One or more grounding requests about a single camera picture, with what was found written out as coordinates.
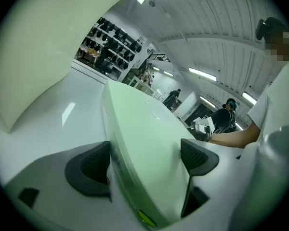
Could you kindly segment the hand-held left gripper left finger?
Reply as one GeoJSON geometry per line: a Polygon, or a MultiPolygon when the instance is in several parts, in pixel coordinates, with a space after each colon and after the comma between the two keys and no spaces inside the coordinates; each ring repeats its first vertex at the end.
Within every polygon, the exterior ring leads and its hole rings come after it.
{"type": "Polygon", "coordinates": [[[119,218],[111,202],[109,143],[97,142],[43,156],[5,186],[27,217],[52,230],[114,231],[119,218]]]}

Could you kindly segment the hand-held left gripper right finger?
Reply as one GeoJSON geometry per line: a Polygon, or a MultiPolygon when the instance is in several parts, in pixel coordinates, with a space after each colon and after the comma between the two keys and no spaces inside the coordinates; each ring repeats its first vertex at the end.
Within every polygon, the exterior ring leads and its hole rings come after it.
{"type": "Polygon", "coordinates": [[[224,197],[242,153],[239,148],[181,139],[181,161],[189,174],[181,218],[224,197]]]}

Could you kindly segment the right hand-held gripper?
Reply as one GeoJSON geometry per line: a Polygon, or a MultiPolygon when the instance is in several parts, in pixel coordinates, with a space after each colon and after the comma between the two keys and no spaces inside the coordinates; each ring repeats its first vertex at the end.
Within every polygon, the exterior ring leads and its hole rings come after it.
{"type": "Polygon", "coordinates": [[[193,135],[196,140],[209,142],[215,130],[211,117],[196,118],[192,122],[193,135]]]}

